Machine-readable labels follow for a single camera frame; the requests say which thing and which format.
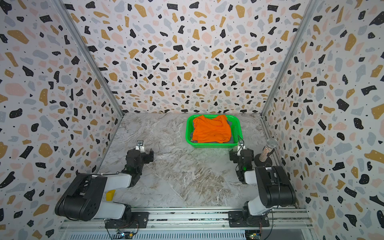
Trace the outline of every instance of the black cable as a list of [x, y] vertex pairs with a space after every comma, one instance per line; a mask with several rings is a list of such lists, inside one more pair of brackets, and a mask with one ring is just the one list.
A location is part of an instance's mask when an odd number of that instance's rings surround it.
[[109, 231], [108, 231], [108, 228], [107, 228], [107, 220], [106, 219], [104, 219], [104, 224], [105, 224], [105, 229], [107, 230], [109, 237], [111, 238], [111, 240], [113, 240], [111, 235], [109, 234]]

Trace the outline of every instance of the yellow block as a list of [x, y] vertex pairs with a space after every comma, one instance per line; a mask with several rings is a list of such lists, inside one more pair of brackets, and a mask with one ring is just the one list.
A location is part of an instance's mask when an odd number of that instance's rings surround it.
[[116, 189], [113, 189], [113, 190], [107, 192], [107, 194], [106, 194], [106, 200], [107, 201], [112, 201], [113, 195], [115, 194], [115, 191], [116, 191]]

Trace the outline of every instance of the orange cloth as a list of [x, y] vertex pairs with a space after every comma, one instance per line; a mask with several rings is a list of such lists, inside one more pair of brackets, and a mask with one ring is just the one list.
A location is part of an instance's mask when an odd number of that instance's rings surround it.
[[197, 142], [229, 142], [231, 139], [231, 126], [227, 122], [225, 115], [220, 115], [214, 119], [208, 119], [203, 115], [193, 120], [195, 131], [192, 141]]

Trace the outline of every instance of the terrazzo wall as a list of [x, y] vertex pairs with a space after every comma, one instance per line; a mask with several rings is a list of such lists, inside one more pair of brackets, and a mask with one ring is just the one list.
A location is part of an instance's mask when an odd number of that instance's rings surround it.
[[320, 1], [266, 115], [320, 239], [384, 239], [383, 1]]
[[120, 119], [50, 2], [0, 7], [0, 239], [53, 239], [57, 201]]
[[65, 0], [124, 112], [259, 112], [306, 0]]

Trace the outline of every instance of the green plastic basket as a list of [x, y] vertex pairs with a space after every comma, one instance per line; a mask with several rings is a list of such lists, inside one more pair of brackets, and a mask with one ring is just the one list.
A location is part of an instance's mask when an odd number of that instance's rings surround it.
[[[240, 127], [240, 121], [237, 117], [232, 116], [232, 115], [225, 115], [228, 119], [228, 121], [232, 122], [231, 125], [231, 131], [232, 131], [232, 136], [233, 136], [233, 141], [234, 143], [197, 143], [197, 142], [192, 142], [191, 138], [191, 133], [194, 130], [193, 126], [193, 120], [197, 117], [201, 116], [200, 115], [192, 115], [188, 118], [187, 120], [187, 130], [185, 131], [185, 140], [187, 143], [192, 145], [195, 148], [233, 148], [237, 146], [238, 142], [238, 135], [243, 138], [243, 133], [241, 132], [241, 127]], [[219, 115], [204, 115], [204, 117], [208, 119], [213, 119]]]

